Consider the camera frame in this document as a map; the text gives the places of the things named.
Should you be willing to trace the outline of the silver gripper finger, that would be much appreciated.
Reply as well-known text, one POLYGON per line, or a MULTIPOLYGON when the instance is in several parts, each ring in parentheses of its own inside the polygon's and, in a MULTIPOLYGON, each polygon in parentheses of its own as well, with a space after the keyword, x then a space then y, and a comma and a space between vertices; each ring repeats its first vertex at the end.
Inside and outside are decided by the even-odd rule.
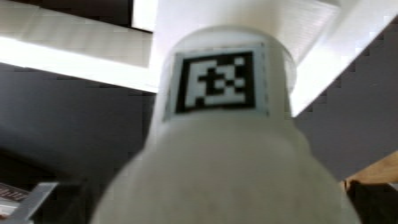
POLYGON ((34 224, 32 216, 57 188, 57 185, 57 182, 41 182, 37 184, 28 194, 28 197, 23 200, 21 205, 9 216, 7 224, 34 224))

